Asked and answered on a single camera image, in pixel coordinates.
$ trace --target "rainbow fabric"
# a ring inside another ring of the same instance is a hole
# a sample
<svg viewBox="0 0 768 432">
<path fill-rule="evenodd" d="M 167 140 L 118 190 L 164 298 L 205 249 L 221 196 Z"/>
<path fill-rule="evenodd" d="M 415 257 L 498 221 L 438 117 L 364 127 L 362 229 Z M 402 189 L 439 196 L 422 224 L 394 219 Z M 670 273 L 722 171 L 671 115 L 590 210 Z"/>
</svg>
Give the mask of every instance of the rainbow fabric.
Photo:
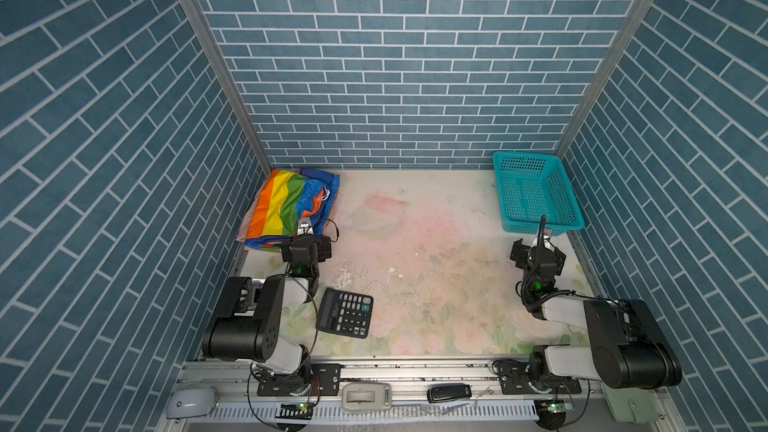
<svg viewBox="0 0 768 432">
<path fill-rule="evenodd" d="M 315 234 L 322 234 L 339 191 L 339 176 L 302 168 L 298 172 L 273 170 L 259 194 L 245 246 L 274 247 L 296 235 L 298 220 L 309 217 Z"/>
</svg>

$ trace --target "basket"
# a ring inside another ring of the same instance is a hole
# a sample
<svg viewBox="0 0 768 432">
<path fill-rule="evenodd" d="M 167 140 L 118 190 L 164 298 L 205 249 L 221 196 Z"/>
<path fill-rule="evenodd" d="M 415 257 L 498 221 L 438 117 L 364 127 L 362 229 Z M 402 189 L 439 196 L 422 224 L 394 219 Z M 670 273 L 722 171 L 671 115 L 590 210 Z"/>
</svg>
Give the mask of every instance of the basket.
<svg viewBox="0 0 768 432">
<path fill-rule="evenodd" d="M 536 234 L 542 215 L 552 235 L 584 228 L 562 160 L 531 152 L 493 155 L 502 226 L 506 232 Z"/>
</svg>

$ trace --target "blue brick wall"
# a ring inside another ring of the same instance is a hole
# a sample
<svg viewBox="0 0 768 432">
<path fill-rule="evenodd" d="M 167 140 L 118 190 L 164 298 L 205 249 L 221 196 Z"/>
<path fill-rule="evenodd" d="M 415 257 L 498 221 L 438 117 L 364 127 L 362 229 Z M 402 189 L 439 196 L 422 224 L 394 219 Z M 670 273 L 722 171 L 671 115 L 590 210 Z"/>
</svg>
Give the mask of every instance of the blue brick wall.
<svg viewBox="0 0 768 432">
<path fill-rule="evenodd" d="M 200 0 L 279 167 L 552 152 L 632 0 Z"/>
<path fill-rule="evenodd" d="M 644 299 L 690 430 L 768 418 L 768 0 L 656 0 L 566 156 L 611 294 Z"/>
<path fill-rule="evenodd" d="M 0 430 L 153 430 L 260 178 L 177 0 L 0 0 Z"/>
</svg>

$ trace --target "gray floor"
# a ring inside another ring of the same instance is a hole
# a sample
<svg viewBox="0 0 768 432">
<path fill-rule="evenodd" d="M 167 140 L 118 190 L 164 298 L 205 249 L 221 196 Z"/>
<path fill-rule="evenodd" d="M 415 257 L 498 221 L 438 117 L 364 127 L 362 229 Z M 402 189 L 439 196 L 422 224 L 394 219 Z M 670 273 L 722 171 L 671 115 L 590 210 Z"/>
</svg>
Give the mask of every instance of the gray floor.
<svg viewBox="0 0 768 432">
<path fill-rule="evenodd" d="M 568 414 L 568 421 L 576 418 L 581 404 L 576 400 L 576 413 Z M 620 424 L 610 416 L 605 400 L 590 400 L 589 408 L 579 422 L 567 428 L 566 432 L 650 432 L 653 427 L 638 424 Z M 269 427 L 261 424 L 188 424 L 184 432 L 269 432 Z M 419 422 L 417 424 L 367 425 L 367 426 L 312 426 L 304 427 L 306 432 L 540 432 L 541 427 L 533 422 Z"/>
</svg>

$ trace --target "calculator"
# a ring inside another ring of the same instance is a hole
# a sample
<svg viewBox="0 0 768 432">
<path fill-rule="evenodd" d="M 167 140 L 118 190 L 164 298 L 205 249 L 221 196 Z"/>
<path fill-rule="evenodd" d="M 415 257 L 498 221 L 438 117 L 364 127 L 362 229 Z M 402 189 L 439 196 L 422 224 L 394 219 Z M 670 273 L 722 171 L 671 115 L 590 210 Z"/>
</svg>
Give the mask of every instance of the calculator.
<svg viewBox="0 0 768 432">
<path fill-rule="evenodd" d="M 329 334 L 365 338 L 371 323 L 373 297 L 327 288 L 315 327 Z"/>
</svg>

